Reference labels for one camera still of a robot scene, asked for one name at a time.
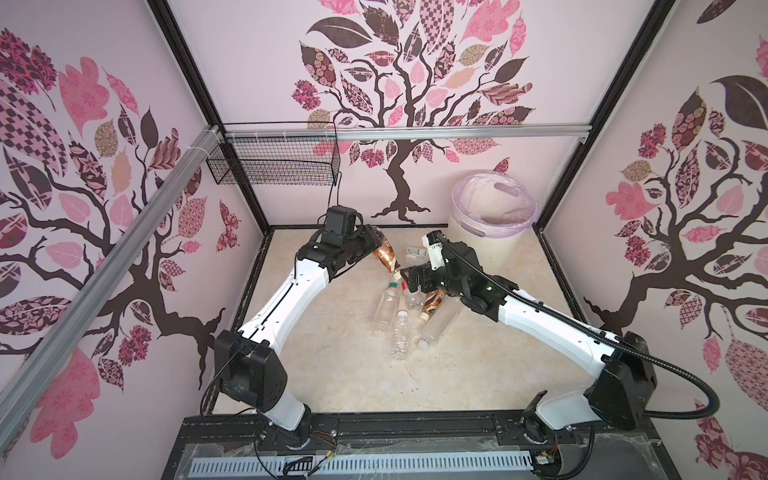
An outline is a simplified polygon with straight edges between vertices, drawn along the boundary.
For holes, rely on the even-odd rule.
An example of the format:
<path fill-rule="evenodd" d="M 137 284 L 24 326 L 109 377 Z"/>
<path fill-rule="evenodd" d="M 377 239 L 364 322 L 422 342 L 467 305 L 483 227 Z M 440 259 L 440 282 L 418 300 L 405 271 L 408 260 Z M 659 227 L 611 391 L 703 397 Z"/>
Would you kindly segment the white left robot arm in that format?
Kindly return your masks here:
<path fill-rule="evenodd" d="M 247 404 L 277 427 L 287 443 L 304 445 L 311 409 L 289 391 L 279 354 L 307 307 L 345 267 L 354 266 L 383 245 L 371 225 L 350 233 L 324 228 L 297 252 L 291 272 L 262 309 L 237 331 L 224 331 L 214 345 L 213 385 Z"/>

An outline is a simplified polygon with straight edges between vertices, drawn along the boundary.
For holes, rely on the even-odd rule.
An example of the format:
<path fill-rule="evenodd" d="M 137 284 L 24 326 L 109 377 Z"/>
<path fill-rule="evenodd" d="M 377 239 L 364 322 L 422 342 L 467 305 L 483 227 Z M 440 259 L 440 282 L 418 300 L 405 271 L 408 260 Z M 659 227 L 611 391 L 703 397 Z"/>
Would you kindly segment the brown label bottle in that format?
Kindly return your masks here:
<path fill-rule="evenodd" d="M 374 226 L 373 230 L 381 241 L 381 245 L 373 252 L 374 256 L 392 275 L 395 282 L 401 282 L 403 280 L 400 273 L 401 265 L 396 258 L 394 248 L 379 227 Z"/>

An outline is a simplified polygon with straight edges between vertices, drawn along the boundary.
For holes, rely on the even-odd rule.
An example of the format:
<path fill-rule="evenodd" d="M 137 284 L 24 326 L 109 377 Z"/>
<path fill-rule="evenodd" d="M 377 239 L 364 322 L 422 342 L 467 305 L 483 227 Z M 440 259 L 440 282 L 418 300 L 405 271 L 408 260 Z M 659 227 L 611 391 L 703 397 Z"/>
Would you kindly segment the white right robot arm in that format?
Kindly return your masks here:
<path fill-rule="evenodd" d="M 465 244 L 428 247 L 429 260 L 405 268 L 401 275 L 411 291 L 443 291 L 463 306 L 495 322 L 518 329 L 557 350 L 590 377 L 570 390 L 537 394 L 528 410 L 552 431 L 602 421 L 634 430 L 655 391 L 653 365 L 637 357 L 648 352 L 644 340 L 608 334 L 554 310 L 517 284 L 488 275 Z"/>

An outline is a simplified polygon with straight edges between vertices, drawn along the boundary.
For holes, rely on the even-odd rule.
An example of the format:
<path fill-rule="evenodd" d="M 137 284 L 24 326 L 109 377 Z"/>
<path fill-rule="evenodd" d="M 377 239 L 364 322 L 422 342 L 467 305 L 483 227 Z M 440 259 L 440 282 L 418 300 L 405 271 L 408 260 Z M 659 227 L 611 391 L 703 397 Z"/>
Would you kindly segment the clear crushed bottle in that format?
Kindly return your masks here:
<path fill-rule="evenodd" d="M 407 310 L 398 310 L 392 323 L 391 357 L 404 360 L 410 348 L 410 325 Z"/>

